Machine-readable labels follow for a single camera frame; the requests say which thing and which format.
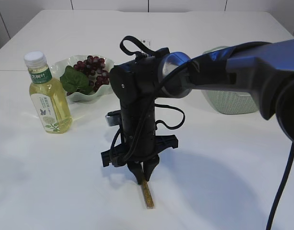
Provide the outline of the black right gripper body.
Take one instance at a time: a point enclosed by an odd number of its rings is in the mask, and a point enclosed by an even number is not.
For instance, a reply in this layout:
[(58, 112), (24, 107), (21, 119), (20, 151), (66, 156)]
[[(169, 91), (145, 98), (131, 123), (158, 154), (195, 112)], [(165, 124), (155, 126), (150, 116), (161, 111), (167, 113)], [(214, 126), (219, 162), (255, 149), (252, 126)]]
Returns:
[(178, 129), (179, 126), (168, 126), (163, 120), (156, 121), (154, 120), (154, 114), (154, 107), (152, 107), (147, 113), (140, 136), (135, 144), (135, 149), (127, 160), (123, 160), (123, 156), (130, 151), (134, 139), (134, 136), (129, 135), (127, 131), (135, 131), (138, 121), (134, 117), (126, 121), (122, 120), (122, 124), (119, 125), (118, 129), (121, 144), (116, 145), (117, 138), (113, 138), (110, 149), (101, 153), (103, 167), (110, 164), (114, 167), (121, 167), (130, 161), (145, 162), (167, 148), (175, 149), (178, 147), (179, 142), (175, 135), (157, 136), (156, 129), (158, 124), (163, 124), (169, 130)]

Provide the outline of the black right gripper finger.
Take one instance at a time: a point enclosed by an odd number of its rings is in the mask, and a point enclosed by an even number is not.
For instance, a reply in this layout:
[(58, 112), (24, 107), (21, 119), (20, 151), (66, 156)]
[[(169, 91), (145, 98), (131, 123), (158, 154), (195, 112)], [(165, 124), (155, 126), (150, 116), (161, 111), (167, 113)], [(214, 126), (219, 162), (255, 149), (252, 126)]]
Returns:
[(144, 177), (146, 181), (150, 180), (150, 177), (158, 164), (159, 164), (158, 155), (154, 156), (152, 159), (149, 159), (143, 162), (143, 171), (144, 171)]
[(127, 163), (129, 171), (135, 176), (137, 184), (142, 184), (144, 180), (144, 173), (141, 166), (141, 163), (130, 161)]

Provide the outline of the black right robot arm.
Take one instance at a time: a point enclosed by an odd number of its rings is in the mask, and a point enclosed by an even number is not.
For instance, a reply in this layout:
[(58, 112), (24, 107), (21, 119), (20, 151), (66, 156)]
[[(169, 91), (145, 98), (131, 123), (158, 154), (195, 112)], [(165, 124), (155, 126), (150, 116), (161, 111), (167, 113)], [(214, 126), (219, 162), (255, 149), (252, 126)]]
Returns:
[(126, 41), (138, 47), (120, 49), (135, 59), (114, 66), (110, 84), (120, 101), (120, 109), (109, 112), (106, 120), (118, 126), (111, 143), (101, 153), (104, 167), (127, 166), (139, 184), (148, 181), (159, 164), (159, 154), (177, 148), (175, 135), (156, 135), (160, 120), (155, 119), (157, 98), (183, 98), (191, 90), (236, 91), (251, 95), (261, 116), (273, 115), (292, 141), (289, 158), (266, 225), (271, 229), (277, 206), (294, 161), (294, 39), (277, 43), (248, 42), (217, 49), (195, 58), (168, 48), (153, 51), (133, 36)]

